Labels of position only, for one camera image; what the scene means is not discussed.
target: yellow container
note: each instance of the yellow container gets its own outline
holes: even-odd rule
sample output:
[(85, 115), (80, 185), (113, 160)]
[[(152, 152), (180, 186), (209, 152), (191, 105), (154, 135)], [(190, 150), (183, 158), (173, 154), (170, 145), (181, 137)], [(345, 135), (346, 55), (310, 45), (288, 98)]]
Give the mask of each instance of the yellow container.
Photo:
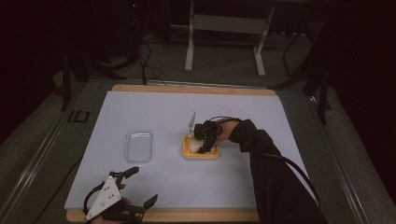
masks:
[(218, 158), (220, 154), (219, 146), (213, 146), (212, 149), (206, 153), (198, 153), (197, 147), (201, 147), (204, 144), (204, 141), (198, 141), (193, 136), (189, 137), (188, 135), (183, 138), (183, 157), (186, 160), (215, 160)]

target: floor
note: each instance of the floor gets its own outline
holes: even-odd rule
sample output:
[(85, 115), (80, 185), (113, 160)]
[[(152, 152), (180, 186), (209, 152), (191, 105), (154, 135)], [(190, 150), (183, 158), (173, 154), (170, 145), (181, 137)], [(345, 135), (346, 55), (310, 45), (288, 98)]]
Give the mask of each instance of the floor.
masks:
[[(145, 73), (149, 85), (265, 89), (289, 78), (282, 62), (282, 53), (290, 38), (283, 35), (270, 35), (267, 38), (262, 52), (266, 77), (257, 76), (251, 48), (255, 38), (257, 36), (254, 35), (197, 33), (193, 69), (190, 73), (184, 71), (187, 52), (187, 30), (184, 28), (175, 29), (167, 41), (147, 33), (143, 38), (147, 45), (142, 45), (139, 52), (142, 61), (147, 60)], [(311, 43), (304, 36), (296, 41), (288, 53), (291, 69), (303, 61), (310, 47)], [(65, 111), (60, 110), (62, 97), (50, 95), (1, 145), (1, 223), (69, 223), (65, 218), (64, 202), (106, 91), (116, 83), (142, 83), (142, 66), (139, 63), (115, 72), (127, 79), (117, 81), (94, 69), (90, 69), (88, 83), (74, 79), (72, 101)], [(58, 86), (62, 86), (60, 74), (54, 79)], [(284, 92), (301, 97), (305, 82), (306, 80), (297, 82)], [(327, 125), (320, 126), (320, 129), (331, 137), (330, 140), (327, 139), (327, 144), (336, 148), (336, 153), (329, 157), (340, 160), (333, 164), (334, 169), (341, 171), (334, 178), (353, 186), (351, 188), (346, 184), (341, 185), (341, 188), (333, 188), (344, 195), (339, 199), (339, 205), (346, 206), (346, 209), (337, 211), (329, 206), (328, 211), (332, 210), (326, 214), (329, 223), (392, 223), (396, 220), (396, 208), (338, 102), (335, 90), (329, 89), (328, 101)], [(90, 111), (91, 119), (85, 123), (71, 122), (73, 111)], [(297, 131), (296, 135), (305, 139), (304, 144), (309, 145), (310, 141), (318, 140), (304, 136), (305, 130), (302, 127), (296, 126), (293, 129)], [(26, 184), (18, 185), (20, 180)]]

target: plastic container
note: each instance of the plastic container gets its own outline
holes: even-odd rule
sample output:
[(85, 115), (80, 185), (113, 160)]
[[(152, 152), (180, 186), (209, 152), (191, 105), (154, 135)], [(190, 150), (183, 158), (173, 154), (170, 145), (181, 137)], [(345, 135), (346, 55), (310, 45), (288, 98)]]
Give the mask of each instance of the plastic container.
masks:
[(126, 134), (123, 158), (128, 163), (145, 163), (152, 159), (151, 129), (132, 129)]
[(215, 160), (220, 154), (219, 146), (213, 146), (212, 149), (206, 153), (196, 152), (199, 147), (204, 144), (204, 141), (198, 141), (193, 136), (184, 136), (182, 144), (182, 154), (186, 160)]

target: black sleeve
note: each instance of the black sleeve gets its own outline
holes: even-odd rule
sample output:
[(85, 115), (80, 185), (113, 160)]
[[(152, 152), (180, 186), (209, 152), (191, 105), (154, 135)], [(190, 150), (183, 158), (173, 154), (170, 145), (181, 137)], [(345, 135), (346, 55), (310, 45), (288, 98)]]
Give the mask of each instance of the black sleeve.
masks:
[(327, 223), (314, 199), (289, 166), (260, 153), (280, 155), (272, 138), (251, 120), (240, 122), (230, 135), (242, 152), (250, 152), (250, 171), (260, 223)]

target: white metal table leg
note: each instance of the white metal table leg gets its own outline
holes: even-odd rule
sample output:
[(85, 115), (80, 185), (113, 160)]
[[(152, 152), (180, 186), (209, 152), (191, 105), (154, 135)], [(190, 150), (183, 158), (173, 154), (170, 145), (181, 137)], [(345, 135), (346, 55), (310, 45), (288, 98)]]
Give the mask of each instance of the white metal table leg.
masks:
[(187, 46), (186, 72), (192, 71), (192, 60), (194, 56), (194, 1), (190, 0), (190, 25), (189, 25), (189, 45)]
[(270, 28), (271, 24), (271, 19), (274, 15), (275, 7), (271, 7), (267, 20), (264, 23), (264, 26), (262, 27), (262, 33), (261, 33), (261, 38), (260, 38), (260, 43), (257, 47), (253, 49), (254, 53), (254, 58), (256, 60), (256, 66), (257, 66), (257, 72), (259, 74), (259, 77), (265, 77), (265, 70), (264, 70), (264, 65), (262, 64), (262, 46), (264, 45), (265, 37), (268, 35), (268, 29)]

